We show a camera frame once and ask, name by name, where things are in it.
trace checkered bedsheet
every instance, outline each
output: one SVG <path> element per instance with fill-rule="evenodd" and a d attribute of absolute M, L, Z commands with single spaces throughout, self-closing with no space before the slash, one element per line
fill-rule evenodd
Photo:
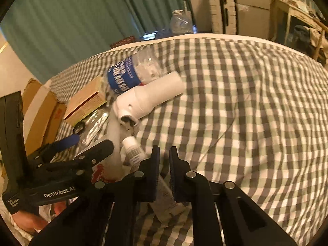
<path fill-rule="evenodd" d="M 145 46 L 101 53 L 51 79 L 67 102 L 106 68 Z M 141 121 L 137 140 L 147 154 L 161 149 L 214 182 L 231 180 L 299 245 L 327 215 L 328 76 L 307 56 L 265 43 L 213 38 L 172 39 L 150 46 L 165 73 L 177 71 L 186 92 Z M 62 123 L 58 139 L 72 128 Z M 74 150 L 58 156 L 72 158 Z M 137 245 L 192 245 L 190 207 L 161 224 L 147 205 L 136 223 Z"/>

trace bottle barcode label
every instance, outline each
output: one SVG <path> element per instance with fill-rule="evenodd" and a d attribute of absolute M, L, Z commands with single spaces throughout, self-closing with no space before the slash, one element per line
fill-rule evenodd
<path fill-rule="evenodd" d="M 141 154 L 142 150 L 140 148 L 128 149 L 126 157 L 130 160 L 138 154 Z"/>

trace cardboard box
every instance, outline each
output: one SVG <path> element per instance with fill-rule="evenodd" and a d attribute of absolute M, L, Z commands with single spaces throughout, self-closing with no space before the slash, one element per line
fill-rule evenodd
<path fill-rule="evenodd" d="M 35 79 L 30 79 L 23 99 L 23 135 L 26 154 L 29 155 L 42 146 L 50 117 L 57 97 Z"/>
<path fill-rule="evenodd" d="M 75 126 L 105 102 L 106 92 L 103 79 L 97 76 L 70 99 L 64 119 L 71 126 Z"/>
<path fill-rule="evenodd" d="M 56 95 L 35 79 L 29 80 L 22 100 L 24 143 L 29 155 L 55 141 L 66 105 L 58 103 Z"/>
<path fill-rule="evenodd" d="M 63 120 L 65 112 L 66 104 L 57 103 L 50 117 L 42 145 L 45 145 L 47 143 L 53 143 L 55 141 L 58 129 Z"/>

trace clear plastic bottle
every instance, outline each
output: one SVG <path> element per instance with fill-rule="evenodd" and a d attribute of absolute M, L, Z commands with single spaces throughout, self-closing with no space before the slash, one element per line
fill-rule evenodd
<path fill-rule="evenodd" d="M 192 22 L 183 10 L 175 10 L 172 14 L 170 28 L 174 34 L 193 33 Z"/>
<path fill-rule="evenodd" d="M 146 85 L 163 75 L 155 53 L 146 47 L 110 67 L 104 74 L 110 96 Z"/>

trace white pvc pipe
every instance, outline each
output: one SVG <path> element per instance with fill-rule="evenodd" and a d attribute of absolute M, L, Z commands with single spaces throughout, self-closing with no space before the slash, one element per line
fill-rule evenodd
<path fill-rule="evenodd" d="M 129 117 L 135 123 L 156 106 L 185 91 L 185 84 L 177 72 L 169 73 L 145 86 L 136 86 L 118 96 L 113 109 L 118 119 Z"/>

